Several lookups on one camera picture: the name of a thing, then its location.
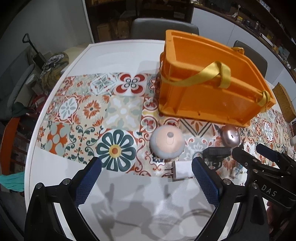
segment blue textured gripper pad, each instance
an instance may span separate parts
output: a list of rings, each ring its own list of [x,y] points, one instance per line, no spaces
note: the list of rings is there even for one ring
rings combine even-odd
[[[87,197],[89,196],[89,193],[91,192],[94,184],[101,174],[101,171],[102,161],[100,158],[97,158],[76,189],[76,199],[74,202],[76,207],[78,207],[80,204],[85,203]]]
[[[197,159],[192,161],[192,172],[207,201],[217,207],[219,204],[219,190]]]

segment teal cloth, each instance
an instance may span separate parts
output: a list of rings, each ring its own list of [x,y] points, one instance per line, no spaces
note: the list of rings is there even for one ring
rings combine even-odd
[[[15,102],[12,105],[12,117],[20,117],[25,115],[28,112],[28,109],[20,102]]]
[[[0,184],[9,190],[16,192],[24,191],[25,172],[18,172],[10,175],[0,175]]]

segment orange chair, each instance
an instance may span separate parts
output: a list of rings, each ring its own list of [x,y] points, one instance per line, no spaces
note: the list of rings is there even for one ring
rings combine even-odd
[[[9,175],[14,173],[11,169],[11,163],[25,166],[24,163],[11,159],[12,150],[27,155],[28,153],[13,146],[14,138],[18,138],[26,143],[30,143],[30,140],[18,135],[17,127],[20,124],[20,117],[12,118],[5,127],[1,149],[0,149],[0,164],[3,175]]]

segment cardboard box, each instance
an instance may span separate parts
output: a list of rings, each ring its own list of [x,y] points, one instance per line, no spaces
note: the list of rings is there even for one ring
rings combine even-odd
[[[117,23],[117,31],[119,39],[127,39],[129,37],[129,21],[119,20]]]
[[[111,41],[111,32],[110,32],[110,25],[108,23],[102,23],[98,25],[97,27],[99,40],[100,42],[104,41]]]
[[[281,83],[278,83],[272,91],[279,103],[285,121],[290,123],[296,118],[296,112],[286,89]]]

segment white cabinet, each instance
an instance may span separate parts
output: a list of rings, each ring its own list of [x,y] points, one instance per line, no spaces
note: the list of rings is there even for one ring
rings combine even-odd
[[[194,8],[191,23],[199,29],[200,36],[227,45],[234,23],[205,10]]]
[[[247,31],[239,26],[235,26],[229,38],[227,45],[233,47],[235,41],[240,41],[250,46],[253,50],[259,53],[267,61],[267,71],[265,79],[273,83],[279,76],[281,71],[285,68],[279,59],[257,38],[249,34]]]
[[[282,72],[282,70],[285,69],[285,67],[279,61],[279,59],[274,55],[274,53],[264,46],[264,44],[259,43],[255,51],[267,60],[267,71],[266,71],[265,79],[268,82],[273,83],[276,80],[276,78],[279,76],[279,74]]]
[[[290,73],[284,68],[279,76],[276,78],[276,80],[272,83],[273,86],[276,86],[276,84],[280,82],[284,88],[286,89],[291,101],[293,104],[295,103],[295,98],[296,98],[296,83],[292,79]]]
[[[231,33],[227,46],[233,47],[235,41],[240,41],[250,46],[252,49],[257,49],[260,41],[249,34],[247,31],[243,30],[241,27],[235,25]]]

